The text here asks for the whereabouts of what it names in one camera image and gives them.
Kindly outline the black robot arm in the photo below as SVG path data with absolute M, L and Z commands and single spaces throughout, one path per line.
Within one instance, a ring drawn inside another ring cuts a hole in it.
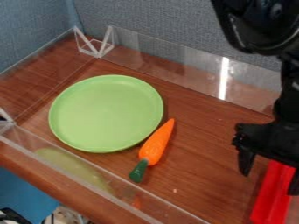
M 258 155 L 295 168 L 287 193 L 299 195 L 299 0 L 211 0 L 231 46 L 282 62 L 275 120 L 239 123 L 232 144 L 238 168 L 248 175 Z

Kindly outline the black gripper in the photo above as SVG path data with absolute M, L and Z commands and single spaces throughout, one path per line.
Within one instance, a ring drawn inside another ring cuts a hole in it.
M 238 168 L 243 176 L 251 172 L 256 154 L 299 167 L 299 123 L 238 123 L 232 145 L 238 149 Z M 299 195 L 299 168 L 294 171 L 287 194 Z

